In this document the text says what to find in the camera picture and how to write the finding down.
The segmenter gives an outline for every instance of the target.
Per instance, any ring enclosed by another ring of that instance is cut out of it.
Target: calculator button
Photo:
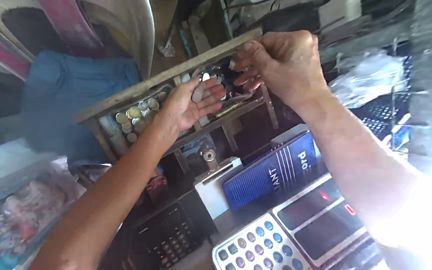
[[[273,230],[273,224],[269,221],[264,222],[264,227],[269,231]]]
[[[232,263],[227,264],[225,268],[226,270],[236,270],[236,267]]]
[[[239,238],[239,239],[237,240],[237,245],[238,245],[241,249],[244,249],[244,248],[246,247],[246,241],[244,241],[243,238]]]
[[[273,267],[274,267],[274,265],[273,265],[273,261],[271,261],[270,259],[265,258],[264,260],[262,260],[262,262],[264,263],[264,266],[265,266],[267,269],[273,269]]]
[[[246,259],[248,259],[248,261],[255,260],[255,255],[253,252],[251,252],[251,250],[246,251]]]
[[[219,259],[221,259],[221,261],[224,261],[224,260],[226,260],[229,257],[229,255],[226,252],[226,250],[219,251],[218,255],[219,255]]]
[[[283,261],[283,255],[281,255],[281,253],[279,253],[278,251],[274,251],[273,258],[275,261],[277,261],[279,263],[281,263]]]
[[[256,227],[256,234],[259,236],[264,236],[265,230],[263,230],[261,227]]]
[[[272,249],[273,248],[273,242],[269,239],[265,239],[264,240],[264,245],[268,248],[268,249]]]
[[[231,254],[235,254],[237,251],[238,251],[238,248],[236,247],[236,245],[235,244],[230,244],[228,247],[227,247],[227,249],[229,250],[229,252],[231,253]]]
[[[297,258],[294,258],[292,263],[293,267],[296,268],[296,270],[303,270],[303,263]]]
[[[256,240],[256,236],[252,232],[248,232],[248,234],[246,235],[246,238],[248,238],[248,241],[251,242],[251,243],[255,242],[255,240]]]
[[[291,247],[287,244],[283,245],[283,254],[286,256],[293,256],[293,250],[291,249]]]
[[[283,237],[277,232],[273,233],[273,239],[278,243],[283,242]]]
[[[258,244],[254,246],[254,251],[256,251],[256,254],[258,255],[262,255],[265,252],[263,247]]]
[[[244,259],[241,258],[241,257],[237,257],[237,258],[236,258],[236,265],[237,265],[239,268],[243,268],[244,265],[245,265],[245,263],[244,263]]]

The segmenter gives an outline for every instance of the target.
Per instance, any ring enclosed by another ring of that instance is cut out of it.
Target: right hand
[[[307,101],[331,96],[323,77],[318,38],[308,31],[269,32],[237,51],[234,81],[254,90],[262,83],[293,109]]]

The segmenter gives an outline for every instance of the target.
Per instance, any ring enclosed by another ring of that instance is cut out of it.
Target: red display
[[[351,207],[351,205],[346,204],[346,205],[344,206],[344,209],[346,209],[346,210],[351,214],[351,216],[356,215],[356,212],[354,211],[353,207]]]

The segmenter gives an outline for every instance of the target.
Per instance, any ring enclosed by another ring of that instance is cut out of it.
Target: blue booklet
[[[279,189],[294,189],[317,164],[311,132],[303,132],[250,163],[223,184],[232,210]]]

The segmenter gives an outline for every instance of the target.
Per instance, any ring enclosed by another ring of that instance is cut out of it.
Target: wrist
[[[147,136],[157,141],[167,149],[176,141],[179,135],[179,129],[176,121],[166,119],[162,113],[154,116],[153,121],[144,129]]]
[[[291,98],[287,105],[291,107],[307,124],[325,118],[335,108],[342,107],[339,100],[329,91],[329,89],[308,90],[311,93],[304,96]]]

